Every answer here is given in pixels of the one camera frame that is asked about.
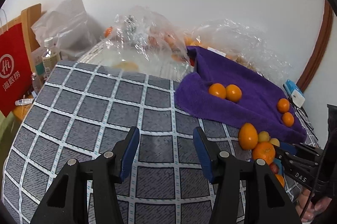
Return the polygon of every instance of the orange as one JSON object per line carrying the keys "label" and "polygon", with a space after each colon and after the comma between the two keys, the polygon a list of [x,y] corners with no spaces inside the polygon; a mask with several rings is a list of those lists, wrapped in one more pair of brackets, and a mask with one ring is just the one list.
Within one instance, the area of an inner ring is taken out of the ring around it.
{"label": "orange", "polygon": [[275,175],[278,181],[281,183],[282,187],[284,188],[284,178],[282,175],[276,174]]}
{"label": "orange", "polygon": [[287,112],[282,115],[282,121],[285,126],[291,127],[294,124],[294,117],[291,113]]}
{"label": "orange", "polygon": [[190,63],[191,63],[191,66],[194,67],[194,59],[190,58]]}
{"label": "orange", "polygon": [[154,46],[154,47],[159,46],[156,38],[153,37],[153,36],[149,36],[149,43],[150,43],[151,46]]}
{"label": "orange", "polygon": [[208,93],[221,99],[226,98],[226,88],[221,83],[215,83],[210,86]]}
{"label": "orange", "polygon": [[107,29],[105,30],[105,32],[104,32],[104,37],[107,38],[107,36],[109,36],[109,35],[111,34],[112,29],[113,29],[113,27],[107,28]]}
{"label": "orange", "polygon": [[230,84],[226,87],[226,94],[226,99],[233,102],[238,102],[242,97],[241,89],[234,84]]}
{"label": "orange", "polygon": [[275,149],[271,143],[258,143],[252,152],[252,159],[256,160],[262,158],[268,165],[273,162],[275,158]]}
{"label": "orange", "polygon": [[166,41],[166,43],[170,46],[170,48],[176,48],[176,39],[174,38],[173,35],[165,33],[164,41]]}
{"label": "orange", "polygon": [[200,46],[200,47],[205,48],[205,49],[208,48],[208,46],[207,46],[206,43],[202,43],[202,42],[199,42],[199,41],[194,41],[194,42],[192,42],[192,43],[190,44],[190,46]]}
{"label": "orange", "polygon": [[287,99],[280,99],[277,103],[277,110],[281,113],[284,114],[289,111],[290,104],[289,100]]}
{"label": "orange", "polygon": [[186,46],[189,46],[193,43],[193,39],[191,37],[185,36],[184,37],[184,42]]}
{"label": "orange", "polygon": [[171,58],[174,61],[179,62],[179,63],[185,63],[187,61],[183,56],[180,56],[180,55],[177,55],[177,54],[172,54]]}
{"label": "orange", "polygon": [[239,144],[243,150],[252,150],[257,145],[258,134],[251,123],[245,123],[239,131]]}

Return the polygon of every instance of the plastic water bottle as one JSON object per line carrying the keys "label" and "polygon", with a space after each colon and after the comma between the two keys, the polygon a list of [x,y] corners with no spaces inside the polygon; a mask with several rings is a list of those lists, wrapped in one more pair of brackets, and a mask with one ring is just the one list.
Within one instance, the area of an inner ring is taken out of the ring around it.
{"label": "plastic water bottle", "polygon": [[32,85],[36,94],[38,94],[42,88],[42,83],[39,76],[36,73],[32,73]]}
{"label": "plastic water bottle", "polygon": [[44,47],[47,51],[42,55],[42,62],[45,73],[49,77],[55,65],[61,60],[60,50],[54,45],[54,38],[44,40]]}

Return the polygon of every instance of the purple towel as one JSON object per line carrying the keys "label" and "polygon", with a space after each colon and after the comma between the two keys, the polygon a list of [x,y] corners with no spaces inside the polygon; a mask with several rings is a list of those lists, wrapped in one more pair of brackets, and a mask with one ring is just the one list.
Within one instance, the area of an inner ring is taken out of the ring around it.
{"label": "purple towel", "polygon": [[[188,47],[195,57],[195,71],[187,75],[175,93],[175,102],[187,113],[202,119],[215,120],[240,128],[253,124],[258,132],[267,131],[271,137],[287,143],[301,143],[306,131],[295,117],[294,125],[286,127],[277,111],[283,91],[257,73],[217,53],[201,47]],[[223,100],[208,93],[213,83],[237,85],[242,91],[238,103]]]}

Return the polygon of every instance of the haidilao logo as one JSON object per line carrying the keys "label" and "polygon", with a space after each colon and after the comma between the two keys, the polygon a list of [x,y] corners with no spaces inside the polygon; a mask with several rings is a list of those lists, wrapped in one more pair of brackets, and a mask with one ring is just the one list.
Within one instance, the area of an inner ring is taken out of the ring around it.
{"label": "haidilao logo", "polygon": [[14,59],[10,54],[4,54],[0,58],[0,77],[3,79],[8,78],[14,69]]}

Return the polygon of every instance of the plastic bag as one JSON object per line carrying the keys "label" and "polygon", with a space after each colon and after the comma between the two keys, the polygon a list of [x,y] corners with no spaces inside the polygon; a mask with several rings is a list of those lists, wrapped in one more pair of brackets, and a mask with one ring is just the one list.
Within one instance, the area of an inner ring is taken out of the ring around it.
{"label": "plastic bag", "polygon": [[183,33],[162,15],[136,6],[105,32],[109,66],[181,81],[191,71]]}
{"label": "plastic bag", "polygon": [[96,43],[87,27],[88,16],[82,0],[65,0],[48,10],[32,26],[36,40],[44,47],[46,38],[56,38],[63,60],[76,61]]}
{"label": "plastic bag", "polygon": [[226,57],[256,71],[272,83],[282,87],[288,79],[290,64],[267,48],[256,29],[231,20],[207,21],[192,31],[186,31],[186,46],[214,48]]}

